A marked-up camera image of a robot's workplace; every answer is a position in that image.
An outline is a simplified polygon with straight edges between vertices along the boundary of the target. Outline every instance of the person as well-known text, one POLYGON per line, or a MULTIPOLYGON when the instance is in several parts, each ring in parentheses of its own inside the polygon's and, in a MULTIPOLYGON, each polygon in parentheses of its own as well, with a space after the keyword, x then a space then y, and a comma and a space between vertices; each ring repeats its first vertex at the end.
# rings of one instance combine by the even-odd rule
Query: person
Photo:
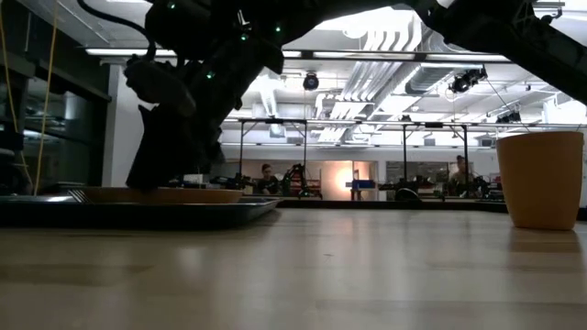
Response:
MULTIPOLYGON (((467 191, 467 164, 464 157, 457 156, 457 167, 459 170, 450 175, 450 184, 457 190, 458 194, 462 194, 467 191)), ((473 180, 473 176, 469 174, 469 186, 471 186, 473 180)))
POLYGON ((273 176, 271 165, 263 164, 261 171, 263 172, 263 179, 257 183, 259 192, 267 195, 279 193, 279 181, 273 176))

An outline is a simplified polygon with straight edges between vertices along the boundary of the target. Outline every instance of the wooden table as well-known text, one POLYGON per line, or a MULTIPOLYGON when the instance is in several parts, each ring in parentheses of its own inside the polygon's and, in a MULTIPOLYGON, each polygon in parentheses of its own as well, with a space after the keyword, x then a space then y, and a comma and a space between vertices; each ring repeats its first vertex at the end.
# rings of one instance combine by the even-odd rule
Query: wooden table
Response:
POLYGON ((449 211, 2 230, 0 329, 584 329, 586 246, 587 225, 516 230, 507 214, 449 211))

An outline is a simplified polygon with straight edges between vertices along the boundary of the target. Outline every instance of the wooden bowl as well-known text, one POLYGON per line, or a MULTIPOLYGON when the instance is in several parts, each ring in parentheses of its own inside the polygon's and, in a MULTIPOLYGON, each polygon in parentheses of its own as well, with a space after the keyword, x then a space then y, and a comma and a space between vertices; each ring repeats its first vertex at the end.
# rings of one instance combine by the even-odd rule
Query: wooden bowl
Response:
POLYGON ((507 210, 516 227, 571 230, 581 201, 583 134, 531 133, 497 140, 507 210))
POLYGON ((234 204, 241 191, 213 189, 160 188, 149 192, 129 188, 83 188, 85 196, 96 204, 234 204))

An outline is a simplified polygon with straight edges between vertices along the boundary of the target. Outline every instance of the black tray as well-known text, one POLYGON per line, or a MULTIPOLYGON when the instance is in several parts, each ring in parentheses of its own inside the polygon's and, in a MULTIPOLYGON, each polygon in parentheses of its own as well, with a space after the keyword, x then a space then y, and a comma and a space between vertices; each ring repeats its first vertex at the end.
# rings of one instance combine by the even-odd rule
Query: black tray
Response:
POLYGON ((279 200, 243 198, 233 204, 139 205, 0 200, 0 227, 199 230, 243 226, 279 200))

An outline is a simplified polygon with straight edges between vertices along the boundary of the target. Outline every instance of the pole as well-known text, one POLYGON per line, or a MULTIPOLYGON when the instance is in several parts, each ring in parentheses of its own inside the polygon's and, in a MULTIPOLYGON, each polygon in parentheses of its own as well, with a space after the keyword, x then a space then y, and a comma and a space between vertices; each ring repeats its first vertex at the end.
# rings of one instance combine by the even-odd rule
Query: pole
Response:
POLYGON ((407 137, 405 137, 405 130, 407 125, 404 125, 404 180, 407 182, 407 137))
POLYGON ((240 159, 238 160, 238 174, 242 177, 242 149, 245 138, 245 122, 240 122, 240 159))
POLYGON ((305 160, 307 157, 307 150, 308 150, 308 123, 305 123, 305 131, 304 131, 304 169, 305 169, 305 160))
POLYGON ((467 126, 462 126, 463 133, 464 133, 464 140, 465 140, 465 186, 467 187, 467 192, 465 193, 466 198, 469 198, 469 143, 467 140, 467 126))

